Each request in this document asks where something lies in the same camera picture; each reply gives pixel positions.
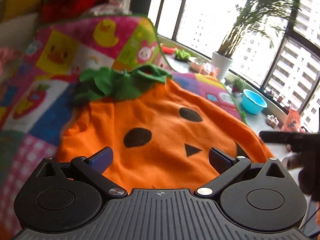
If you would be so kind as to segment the blue plastic basin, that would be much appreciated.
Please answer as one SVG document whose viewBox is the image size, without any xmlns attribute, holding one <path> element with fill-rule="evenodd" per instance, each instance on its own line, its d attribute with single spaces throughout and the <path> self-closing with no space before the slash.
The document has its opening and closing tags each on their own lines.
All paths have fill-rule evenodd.
<svg viewBox="0 0 320 240">
<path fill-rule="evenodd" d="M 249 89 L 243 90 L 242 106 L 251 114 L 257 115 L 267 108 L 267 102 L 258 93 Z"/>
</svg>

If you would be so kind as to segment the pair of small white shoes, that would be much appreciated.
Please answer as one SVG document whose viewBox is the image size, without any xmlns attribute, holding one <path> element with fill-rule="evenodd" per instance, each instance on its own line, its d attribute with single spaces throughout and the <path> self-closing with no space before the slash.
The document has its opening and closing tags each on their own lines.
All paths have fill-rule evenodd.
<svg viewBox="0 0 320 240">
<path fill-rule="evenodd" d="M 274 115 L 268 115 L 266 118 L 266 123 L 272 128 L 276 128 L 279 125 L 279 120 Z"/>
</svg>

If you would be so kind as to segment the beige sofa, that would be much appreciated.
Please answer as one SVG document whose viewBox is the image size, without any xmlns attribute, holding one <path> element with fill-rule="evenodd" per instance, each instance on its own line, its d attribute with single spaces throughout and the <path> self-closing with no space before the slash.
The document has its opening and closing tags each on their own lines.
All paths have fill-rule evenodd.
<svg viewBox="0 0 320 240">
<path fill-rule="evenodd" d="M 39 25 L 38 13 L 25 14 L 1 22 L 0 46 L 24 52 L 33 40 Z"/>
</svg>

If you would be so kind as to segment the red bowl on sill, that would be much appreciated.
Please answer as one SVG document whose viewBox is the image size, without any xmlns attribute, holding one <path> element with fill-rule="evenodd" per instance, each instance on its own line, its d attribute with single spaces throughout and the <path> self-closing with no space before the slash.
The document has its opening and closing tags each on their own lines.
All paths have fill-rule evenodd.
<svg viewBox="0 0 320 240">
<path fill-rule="evenodd" d="M 168 44 L 164 44 L 164 43 L 161 43 L 160 46 L 161 46 L 161 50 L 163 51 L 163 53 L 168 54 L 168 55 L 174 54 L 175 51 L 177 50 L 177 47 L 171 46 Z"/>
</svg>

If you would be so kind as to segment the orange printed bag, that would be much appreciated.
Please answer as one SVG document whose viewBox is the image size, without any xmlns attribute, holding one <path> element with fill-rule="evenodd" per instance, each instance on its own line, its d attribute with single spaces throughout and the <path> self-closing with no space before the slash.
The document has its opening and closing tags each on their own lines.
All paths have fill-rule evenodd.
<svg viewBox="0 0 320 240">
<path fill-rule="evenodd" d="M 299 132 L 300 130 L 300 114 L 297 110 L 290 109 L 287 118 L 283 122 L 281 132 Z"/>
</svg>

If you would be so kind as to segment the orange pumpkin costume garment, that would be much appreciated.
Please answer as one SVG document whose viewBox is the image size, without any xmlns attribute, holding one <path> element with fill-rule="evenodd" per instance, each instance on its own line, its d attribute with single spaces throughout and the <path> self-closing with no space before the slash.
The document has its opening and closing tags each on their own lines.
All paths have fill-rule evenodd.
<svg viewBox="0 0 320 240">
<path fill-rule="evenodd" d="M 56 159 L 66 163 L 105 147 L 113 160 L 104 176 L 127 191 L 194 191 L 218 176 L 209 163 L 213 147 L 254 163 L 272 157 L 246 124 L 171 79 L 135 99 L 104 98 L 78 107 Z"/>
</svg>

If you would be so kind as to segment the red cushion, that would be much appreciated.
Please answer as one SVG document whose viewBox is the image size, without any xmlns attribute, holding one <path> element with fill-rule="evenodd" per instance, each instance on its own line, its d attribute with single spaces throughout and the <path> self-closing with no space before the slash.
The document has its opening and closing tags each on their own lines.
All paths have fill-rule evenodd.
<svg viewBox="0 0 320 240">
<path fill-rule="evenodd" d="M 46 0 L 41 7 L 42 23 L 77 18 L 96 4 L 97 0 Z"/>
</svg>

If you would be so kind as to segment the small potted green plant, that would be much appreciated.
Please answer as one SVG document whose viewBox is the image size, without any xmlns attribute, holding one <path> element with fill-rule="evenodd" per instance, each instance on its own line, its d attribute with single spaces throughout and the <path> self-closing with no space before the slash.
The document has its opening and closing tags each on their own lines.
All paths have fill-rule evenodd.
<svg viewBox="0 0 320 240">
<path fill-rule="evenodd" d="M 232 93 L 242 93 L 245 87 L 245 81 L 241 77 L 237 76 L 233 81 Z"/>
</svg>

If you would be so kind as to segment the potted palm in white pot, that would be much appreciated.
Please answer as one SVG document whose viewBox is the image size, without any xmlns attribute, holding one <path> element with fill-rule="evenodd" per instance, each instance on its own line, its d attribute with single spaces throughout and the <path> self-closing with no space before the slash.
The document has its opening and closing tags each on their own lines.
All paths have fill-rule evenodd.
<svg viewBox="0 0 320 240">
<path fill-rule="evenodd" d="M 237 6 L 238 15 L 225 35 L 219 49 L 212 54 L 212 65 L 217 68 L 216 78 L 223 80 L 233 63 L 236 48 L 248 33 L 259 34 L 269 40 L 274 47 L 273 37 L 286 32 L 280 25 L 282 20 L 287 25 L 294 26 L 300 0 L 246 0 L 242 6 Z"/>
</svg>

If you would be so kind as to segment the pink cloth on sofa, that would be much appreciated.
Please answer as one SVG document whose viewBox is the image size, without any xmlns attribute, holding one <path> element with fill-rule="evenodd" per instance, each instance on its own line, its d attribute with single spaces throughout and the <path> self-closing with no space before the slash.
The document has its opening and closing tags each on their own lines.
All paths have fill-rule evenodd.
<svg viewBox="0 0 320 240">
<path fill-rule="evenodd" d="M 16 50 L 9 47 L 1 47 L 0 48 L 0 68 L 1 75 L 4 73 L 4 66 L 11 61 L 16 60 L 21 55 L 20 50 Z"/>
</svg>

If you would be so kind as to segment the yellow cushion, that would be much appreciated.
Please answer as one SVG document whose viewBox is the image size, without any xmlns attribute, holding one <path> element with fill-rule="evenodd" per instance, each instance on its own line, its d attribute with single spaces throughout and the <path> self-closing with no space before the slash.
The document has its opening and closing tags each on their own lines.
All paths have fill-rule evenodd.
<svg viewBox="0 0 320 240">
<path fill-rule="evenodd" d="M 1 22 L 37 12 L 42 0 L 1 0 Z"/>
</svg>

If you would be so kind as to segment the colourful cartoon play mat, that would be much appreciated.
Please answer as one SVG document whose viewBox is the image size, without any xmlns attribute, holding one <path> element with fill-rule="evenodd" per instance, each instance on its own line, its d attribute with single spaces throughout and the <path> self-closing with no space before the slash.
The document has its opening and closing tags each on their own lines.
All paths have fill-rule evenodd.
<svg viewBox="0 0 320 240">
<path fill-rule="evenodd" d="M 183 88 L 245 119 L 216 79 L 191 74 L 165 55 L 151 21 L 143 16 L 84 17 L 39 29 L 17 63 L 1 77 L 1 239 L 20 231 L 14 199 L 32 170 L 52 157 L 72 115 L 72 91 L 87 68 L 132 71 L 146 64 L 172 72 Z"/>
</svg>

